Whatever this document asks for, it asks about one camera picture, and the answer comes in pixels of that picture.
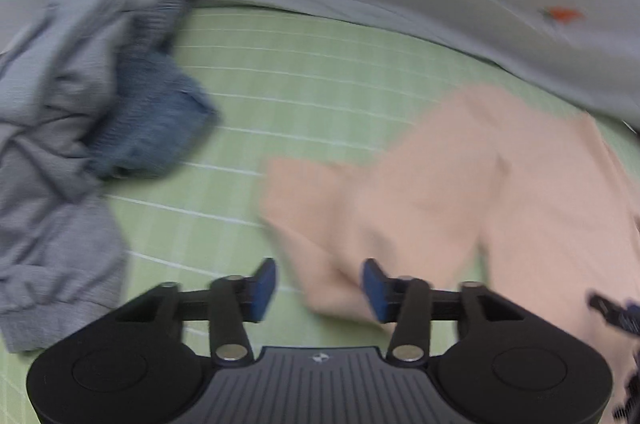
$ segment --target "orange mark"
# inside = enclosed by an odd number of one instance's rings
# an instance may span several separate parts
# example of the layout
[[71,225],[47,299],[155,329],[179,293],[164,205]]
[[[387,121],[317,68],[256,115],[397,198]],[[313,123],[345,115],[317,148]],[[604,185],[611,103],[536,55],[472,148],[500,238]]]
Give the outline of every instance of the orange mark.
[[545,9],[545,14],[560,23],[571,23],[575,19],[584,18],[584,14],[582,14],[577,9],[568,9],[565,7],[547,7]]

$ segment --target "grout line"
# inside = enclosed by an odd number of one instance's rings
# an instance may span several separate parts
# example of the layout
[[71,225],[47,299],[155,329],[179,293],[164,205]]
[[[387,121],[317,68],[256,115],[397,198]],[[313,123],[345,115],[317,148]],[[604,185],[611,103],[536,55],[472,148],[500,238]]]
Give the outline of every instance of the grout line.
[[[209,70],[242,70],[243,72],[262,72],[265,74],[278,74],[278,75],[283,75],[283,76],[293,76],[296,78],[307,78],[307,79],[315,79],[315,80],[319,80],[319,81],[328,81],[330,83],[345,83],[345,84],[354,84],[356,86],[363,86],[364,88],[373,88],[374,90],[381,90],[382,92],[389,92],[392,94],[399,94],[401,96],[406,95],[406,93],[402,90],[398,90],[396,88],[389,88],[387,86],[375,86],[374,84],[369,84],[369,83],[361,83],[359,81],[352,81],[352,80],[342,80],[342,79],[335,79],[335,78],[327,78],[324,76],[311,76],[309,74],[300,74],[300,73],[294,73],[294,72],[284,72],[282,70],[262,70],[261,68],[244,68],[244,67],[215,67],[215,66],[209,66],[209,65],[181,65],[182,68],[207,68]],[[443,83],[446,84],[450,84],[450,86],[456,87],[455,83],[451,83],[450,81],[446,81],[440,78],[436,78],[434,76],[424,76],[422,74],[420,74],[421,77],[423,77],[424,79],[434,79],[437,81],[442,81]],[[421,100],[426,100],[429,102],[438,102],[435,99],[431,99],[430,97],[427,96],[420,96],[418,94],[415,94],[415,97],[417,97],[417,99],[421,99]]]
[[[368,97],[369,107],[372,110],[380,112],[382,110],[380,102],[378,100],[380,94],[369,92],[367,95],[369,96]],[[386,128],[388,128],[387,123],[370,122],[369,123],[369,142],[372,145],[378,144],[383,146],[386,139]]]
[[[146,196],[149,200],[159,200],[159,197],[160,191],[157,188],[152,189]],[[151,209],[151,207],[147,206],[142,210],[142,216],[140,216],[140,219],[138,220],[131,235],[131,240],[135,242],[136,247],[148,247],[148,242],[151,239],[157,216],[157,209]]]
[[155,202],[147,202],[146,200],[137,200],[136,198],[121,197],[120,195],[112,195],[110,193],[107,193],[104,196],[107,198],[114,198],[115,200],[123,200],[125,202],[131,202],[132,204],[139,204],[141,206],[164,209],[167,211],[175,211],[175,213],[191,214],[193,216],[199,216],[201,218],[212,218],[213,220],[219,220],[220,222],[228,222],[230,224],[239,224],[241,226],[249,226],[249,227],[262,227],[262,224],[256,224],[255,222],[240,220],[239,218],[231,218],[229,216],[218,216],[217,214],[201,213],[200,211],[191,211],[191,210],[186,210],[182,208],[174,208],[171,206],[166,206],[164,204],[156,204]]
[[273,131],[264,131],[264,130],[250,130],[249,128],[230,128],[229,126],[220,126],[220,130],[228,130],[228,131],[239,131],[241,133],[253,133],[254,135],[271,135],[274,137],[282,137],[288,138],[292,140],[302,140],[305,142],[317,142],[320,144],[329,144],[330,146],[343,146],[346,148],[353,149],[362,149],[366,151],[379,151],[379,148],[371,148],[369,146],[364,146],[363,144],[350,144],[348,142],[344,142],[341,140],[327,140],[317,137],[306,137],[303,135],[293,135],[287,133],[275,133]]
[[302,50],[290,50],[290,49],[272,49],[272,48],[267,48],[267,47],[239,47],[239,46],[232,46],[232,45],[176,45],[174,47],[174,49],[236,49],[236,50],[262,50],[262,51],[269,51],[269,52],[280,52],[280,53],[285,53],[285,54],[301,54],[303,56],[317,56],[317,57],[321,57],[321,58],[331,58],[331,59],[336,59],[339,61],[347,61],[350,63],[358,63],[360,65],[369,65],[371,67],[379,67],[379,68],[386,68],[387,70],[391,70],[391,71],[395,71],[395,72],[401,72],[403,74],[413,74],[415,76],[420,76],[421,78],[424,78],[425,75],[423,72],[415,72],[414,70],[407,70],[406,68],[393,68],[389,65],[379,65],[377,63],[372,63],[369,61],[361,61],[358,59],[352,59],[352,58],[343,58],[340,56],[334,56],[332,54],[321,54],[320,52],[305,52]]
[[402,88],[402,91],[404,92],[402,94],[402,102],[404,104],[404,111],[405,112],[409,112],[409,115],[411,117],[415,117],[415,107],[414,107],[414,97],[415,94],[412,94],[411,92],[409,92],[409,89],[407,87],[407,78],[406,78],[406,74],[403,72],[400,77],[399,77],[399,84],[400,87]]
[[[351,93],[353,91],[353,85],[350,86],[337,86],[337,100],[343,107],[346,108],[348,104],[351,104]],[[332,115],[331,116],[331,134],[332,136],[344,136],[349,130],[350,123],[345,115]],[[334,161],[346,161],[347,151],[344,146],[329,146],[328,149],[333,150],[328,152],[329,160]]]
[[[202,180],[198,180],[198,173],[193,173],[191,176],[190,185],[188,186],[188,203],[187,206],[191,208],[199,208],[201,202],[196,203],[194,198],[201,197],[206,194],[208,182],[211,179],[212,173],[207,173],[205,177],[205,182],[207,184],[202,184]],[[183,257],[187,248],[189,248],[189,238],[191,236],[191,232],[193,231],[193,224],[196,221],[196,217],[194,216],[178,216],[178,226],[174,231],[174,238],[171,246],[171,260],[174,263],[181,262],[181,258]],[[177,277],[174,277],[175,274],[174,268],[168,268],[166,271],[165,279],[167,281],[177,280]]]
[[[301,14],[299,12],[293,12],[293,11],[289,11],[289,10],[274,10],[273,14],[265,14],[263,12],[260,13],[254,13],[254,14],[249,14],[249,13],[244,13],[244,12],[213,12],[211,14],[207,14],[205,12],[200,12],[200,11],[194,11],[193,13],[194,16],[204,16],[204,17],[211,17],[211,16],[248,16],[251,18],[277,18],[277,19],[312,19],[312,20],[319,20],[321,22],[334,22],[334,21],[340,21],[342,23],[348,23],[342,20],[336,20],[336,19],[331,19],[331,18],[324,18],[321,16],[309,16],[307,14]],[[353,25],[353,26],[361,26],[358,25],[357,23],[349,23],[349,25]]]
[[[153,261],[154,263],[159,263],[161,265],[166,265],[168,267],[173,267],[176,269],[181,269],[181,270],[186,270],[188,272],[195,272],[197,274],[202,274],[203,276],[209,276],[210,278],[213,279],[218,279],[218,278],[223,278],[225,276],[229,276],[229,274],[222,274],[220,272],[215,272],[215,271],[211,271],[211,270],[204,270],[204,269],[200,269],[197,267],[190,267],[189,265],[183,265],[181,263],[175,263],[173,261],[169,261],[169,260],[163,260],[162,258],[156,258],[155,256],[149,256],[147,254],[142,254],[141,252],[136,252],[134,250],[130,250],[129,254],[132,256],[135,256],[136,258],[140,258],[140,260],[147,260],[147,261]],[[295,287],[289,287],[289,286],[277,286],[276,287],[277,292],[296,292],[299,293],[301,292],[299,289],[295,288]]]
[[22,394],[22,422],[23,424],[27,424],[27,394],[26,392]]
[[[220,154],[220,152],[222,151],[222,144],[215,144],[213,149],[211,151],[208,152],[208,157],[209,159],[211,159],[212,162],[216,162],[216,159],[218,158],[218,155]],[[206,201],[206,198],[209,195],[209,188],[211,186],[211,181],[213,180],[213,173],[206,173],[204,180],[202,181],[202,183],[200,184],[200,189],[196,191],[195,199],[192,199],[192,206],[194,209],[196,210],[201,210],[203,208],[204,202]],[[218,235],[218,246],[217,246],[217,250],[215,252],[215,254],[213,256],[209,256],[209,266],[213,267],[216,264],[216,260],[217,260],[217,256],[220,252],[225,252],[226,249],[223,247],[222,245],[222,240],[223,238],[226,237],[226,234],[229,232],[230,228],[233,227],[234,229],[237,229],[236,227],[229,225],[229,224],[225,224],[221,230],[220,230],[220,234]],[[184,261],[185,256],[188,254],[187,249],[185,248],[181,255],[178,256],[178,260],[181,262]]]
[[8,375],[0,375],[0,377],[2,377],[2,380],[4,380],[5,383],[7,383],[8,386],[13,388],[18,393],[20,393],[20,394],[22,393],[22,388],[18,388],[14,383],[12,383],[12,381],[9,380]]
[[[242,80],[239,83],[242,86],[242,91],[246,91],[249,85],[247,80]],[[257,108],[247,109],[245,114],[246,122],[252,123],[255,118]],[[241,141],[240,147],[240,156],[239,156],[239,166],[245,166],[246,152],[248,150],[249,145],[248,138],[245,137]],[[229,191],[229,195],[226,199],[227,209],[232,213],[244,213],[245,211],[240,211],[242,209],[238,204],[242,204],[243,202],[238,202],[238,197],[242,195],[242,192],[248,187],[252,187],[252,182],[249,180],[245,181],[234,181],[232,183],[231,191]],[[236,244],[238,242],[238,228],[234,226],[224,226],[218,235],[218,240],[216,242],[217,252],[213,258],[213,266],[215,266],[219,270],[229,270],[229,264],[233,260],[237,249]]]
[[[205,168],[205,166],[194,166],[197,168]],[[194,210],[202,210],[203,206],[204,206],[204,202],[207,198],[207,195],[209,195],[209,187],[211,185],[212,180],[214,179],[214,174],[212,173],[207,173],[206,176],[204,177],[203,180],[200,181],[193,181],[191,184],[191,194],[190,194],[190,204],[186,205],[186,207],[190,207]],[[251,180],[244,180],[244,181],[239,181],[242,183],[246,183],[249,182],[249,184],[252,183]],[[196,220],[196,218],[189,216],[189,217],[180,217],[180,221],[178,223],[178,227],[176,230],[176,237],[174,239],[174,246],[172,248],[172,252],[171,252],[171,260],[174,261],[174,263],[181,263],[184,261],[185,255],[187,254],[187,249],[188,249],[188,243],[189,243],[189,238],[190,235],[193,231],[193,226],[194,226],[194,221]],[[234,224],[225,224],[222,227],[222,234],[220,234],[220,238],[218,241],[218,250],[225,252],[227,254],[229,254],[230,256],[235,254],[235,249],[232,246],[231,248],[229,248],[228,250],[226,249],[226,246],[223,245],[223,238],[225,238],[229,232],[232,232],[232,234],[237,235],[238,234],[238,226],[234,225]],[[219,256],[219,253],[216,254],[216,258],[214,259],[214,263],[216,263],[217,258]]]
[[[303,83],[303,86],[298,91],[299,98],[305,99],[305,100],[311,99],[313,97],[313,92],[316,91],[316,89],[318,88],[318,84],[319,83],[317,81],[305,81]],[[293,116],[292,116],[293,125],[299,126],[300,130],[303,130],[304,133],[308,133],[309,121],[310,121],[309,112],[310,111],[308,108],[302,108],[300,107],[300,105],[297,105],[293,111]],[[287,143],[285,144],[287,155],[293,155],[294,146],[297,146],[297,145],[293,144],[292,140],[287,141]],[[300,145],[300,146],[301,146],[301,149],[305,149],[306,145]],[[307,334],[308,328],[309,328],[308,322],[303,322],[303,326],[304,326],[303,334]]]
[[4,382],[2,383],[2,409],[4,410],[4,414],[8,417],[9,413],[7,411],[7,391],[8,391],[8,386],[9,386],[9,381],[8,381],[8,375],[9,375],[9,358],[7,356],[7,350],[2,350],[2,353],[4,354],[4,365],[2,366],[2,374],[0,374],[0,377],[2,377],[2,379],[4,380]]
[[433,61],[434,57],[428,54],[422,54],[419,51],[416,52],[408,52],[406,50],[400,50],[400,49],[395,49],[395,48],[390,48],[389,46],[384,46],[384,45],[374,45],[372,43],[367,43],[366,41],[359,41],[359,40],[354,40],[354,39],[348,39],[348,38],[338,38],[338,37],[333,37],[333,36],[323,36],[320,34],[312,34],[309,32],[286,32],[284,30],[264,30],[264,29],[220,29],[220,28],[208,28],[208,29],[192,29],[192,28],[186,28],[184,29],[184,32],[259,32],[259,33],[266,33],[266,34],[284,34],[284,35],[291,35],[291,36],[309,36],[309,37],[313,37],[313,38],[318,38],[318,39],[328,39],[331,41],[337,41],[337,42],[341,42],[341,43],[355,43],[358,45],[364,45],[366,47],[372,47],[375,49],[381,49],[381,50],[385,50],[385,51],[392,51],[392,52],[397,52],[398,54],[405,54],[407,56],[416,56],[419,58],[424,58],[427,60],[431,60]]
[[361,114],[361,115],[370,115],[371,117],[376,117],[384,120],[390,120],[393,122],[402,122],[405,124],[411,124],[410,121],[400,118],[393,117],[391,115],[382,115],[382,114],[374,114],[373,112],[368,112],[367,110],[354,110],[352,108],[345,108],[343,106],[328,106],[325,104],[317,104],[315,102],[303,102],[298,100],[289,100],[289,99],[278,99],[277,97],[257,97],[257,96],[243,96],[241,94],[221,94],[218,92],[207,92],[210,96],[219,96],[219,97],[235,97],[237,99],[254,99],[254,100],[266,100],[273,102],[284,102],[286,104],[295,104],[299,106],[312,106],[315,108],[324,108],[326,110],[335,110],[336,112],[347,112],[348,114]]
[[209,333],[205,332],[204,330],[198,330],[197,328],[193,328],[193,327],[188,327],[187,325],[184,326],[184,330],[185,332],[188,332],[190,334],[194,334],[196,336],[200,336],[203,338],[208,338],[209,337]]
[[262,173],[258,173],[257,171],[251,171],[248,169],[225,168],[224,166],[214,166],[213,164],[201,164],[199,162],[181,162],[180,164],[184,164],[185,166],[192,166],[194,168],[213,169],[215,171],[226,171],[229,173],[238,173],[240,175],[249,175],[252,177],[261,177],[263,175]]

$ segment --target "pink cloth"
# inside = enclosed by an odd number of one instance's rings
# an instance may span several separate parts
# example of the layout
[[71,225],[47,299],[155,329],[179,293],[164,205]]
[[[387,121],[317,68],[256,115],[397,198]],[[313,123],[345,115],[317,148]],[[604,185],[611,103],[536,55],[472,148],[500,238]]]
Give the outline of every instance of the pink cloth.
[[496,292],[607,359],[620,403],[639,343],[586,295],[640,300],[639,198],[589,115],[556,118],[483,85],[366,168],[273,160],[262,214],[307,305],[346,318],[371,319],[358,287],[367,258],[447,288],[481,247]]

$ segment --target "green tiled floor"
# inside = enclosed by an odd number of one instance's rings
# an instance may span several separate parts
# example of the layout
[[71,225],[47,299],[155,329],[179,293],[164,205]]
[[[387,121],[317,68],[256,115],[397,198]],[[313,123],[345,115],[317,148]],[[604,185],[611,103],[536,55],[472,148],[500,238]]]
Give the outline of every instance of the green tiled floor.
[[[171,176],[109,185],[113,211],[132,248],[126,297],[164,280],[185,289],[248,274],[278,256],[258,217],[262,164],[269,156],[367,163],[443,94],[466,83],[505,87],[558,115],[566,102],[492,65],[396,33],[253,8],[197,10],[177,39],[177,61],[210,93],[224,124]],[[628,171],[640,178],[638,143],[622,125],[601,122]],[[477,277],[472,264],[467,277]],[[322,318],[300,304],[284,264],[266,321],[251,325],[262,344],[379,344],[374,327]],[[187,343],[207,353],[206,326]],[[435,352],[449,343],[438,328]],[[0,424],[35,424],[24,394],[30,357],[0,353]]]

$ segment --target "logo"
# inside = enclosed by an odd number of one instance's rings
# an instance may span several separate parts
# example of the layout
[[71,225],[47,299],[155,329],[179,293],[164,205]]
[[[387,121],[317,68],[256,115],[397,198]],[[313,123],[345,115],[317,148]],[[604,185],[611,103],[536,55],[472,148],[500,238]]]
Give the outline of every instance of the logo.
[[313,354],[311,359],[313,359],[316,364],[322,364],[323,362],[327,362],[331,359],[331,356],[328,356],[324,352],[319,352],[318,354]]

